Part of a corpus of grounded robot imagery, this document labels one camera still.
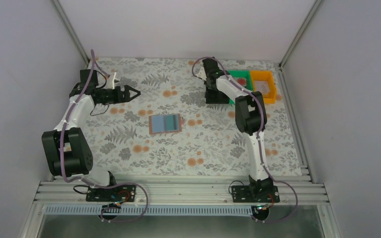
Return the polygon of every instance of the purple cable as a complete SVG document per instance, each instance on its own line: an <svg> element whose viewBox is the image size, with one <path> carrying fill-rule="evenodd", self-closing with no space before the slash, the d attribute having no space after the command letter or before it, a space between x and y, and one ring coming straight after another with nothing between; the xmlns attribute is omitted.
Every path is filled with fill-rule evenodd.
<svg viewBox="0 0 381 238"><path fill-rule="evenodd" d="M200 60L204 60L204 59L212 59L212 60L215 60L215 61L218 63L218 65L220 65L221 70L223 71L224 75L227 77L227 79L229 80L229 82L230 82L234 87L236 87L237 89L242 90L242 91L244 91L245 93L247 93L249 96L251 96L251 97L254 99L254 101L255 101L255 103L256 103L256 105L258 106L259 109L262 108L261 105L260 105L260 102L259 102L258 99L251 93L251 91L247 90L246 88L244 88L243 86L241 86L240 84L238 84L237 82L235 82L234 80L231 80L231 78L230 78L230 76L227 74L226 69L224 68L223 64L222 64L219 60L217 60L216 58L214 58L214 57L201 57L201 58L197 59L197 60L193 63L193 65L192 65L192 75L193 75L194 77L196 77L196 75L195 75L195 73L193 72L193 68L195 67L196 63L198 63ZM274 181L274 182L278 182L278 183L283 183L283 184L287 185L287 186L293 191L294 196L296 197L296 205L294 206L293 211L291 211L291 213L288 214L286 217L281 218L281 219L278 219L278 220L274 220L274 221L263 221L263 223L277 223L277 222L282 222L282 221L287 220L288 218L290 218L290 217L297 211L297 207L298 207L298 205L299 205L299 198L298 198L298 196L297 196L296 191L294 190L294 188L293 188L289 183L287 183L287 182L285 182L285 181L281 181L281 180L275 180L274 177L271 175L271 173L268 171L268 169L267 169L266 166L265 166L265 162L264 162L263 157L262 157L262 146L261 146L261 144L260 144L260 140L259 140L259 134L262 132L262 127L263 127L262 125L263 125L263 122L264 122L263 112L260 111L260 125L261 125L261 126L259 127L259 130L258 130L257 133L256 133L256 138L258 139L257 142L258 142L258 146L259 146L260 161L261 161L261 163L262 163L263 169L265 170L266 174L268 174L268 176L272 179L272 181Z"/></svg>
<svg viewBox="0 0 381 238"><path fill-rule="evenodd" d="M75 108L75 106L78 104L79 100L81 99L82 95L84 94L85 90L87 89L88 87L88 84L90 83L90 80L91 80L91 76L93 74L93 71L94 71L94 66L97 66L99 68L99 70L105 74L106 76L109 76L104 70L102 70L96 60L95 60L95 56L94 56L94 50L91 50L91 70L90 70L90 73L88 75L88 78L87 78L87 81L85 82L85 85L84 85L84 88L82 89L81 93L78 95L77 99L75 100L75 102L70 106L68 112L66 113L66 117L64 119L64 123L63 123L63 126L62 126L62 130L61 130L61 137L60 137L60 148L59 148L59 153L60 153L60 157L61 157L61 174L62 174L62 178L65 182L67 183L70 183L70 182L73 182L75 180L80 180L80 181L83 181L85 184L89 185L89 186L93 186L93 187L97 187L97 188L102 188L102 189L112 189L112 188L115 188L115 187L119 187L119 186L124 186L124 185L135 185L139 188L142 189L142 191L144 192L145 194L145 198L146 198L146 203L145 203L145 208L144 208L144 211L136 218L134 219L130 219L130 220L121 220L121 221L117 221L117 222L132 222L132 221L136 221L138 219L140 219L142 216L144 216L144 214L147 212L147 209L148 209L148 194L147 194L147 191L145 191L145 189L137 184L137 183L134 183L134 182L126 182L126 183L119 183L119 184L116 184L116 185L113 185L113 186L100 186L98 184L94 184L92 182L90 182L89 180L87 180L86 178L83 178L81 176L75 176L71 179L68 179L66 177L66 171L65 171L65 156L64 156L64 135L65 135L65 130L66 130L66 127L67 127L67 122L69 120L69 117L72 113L72 110Z"/></svg>

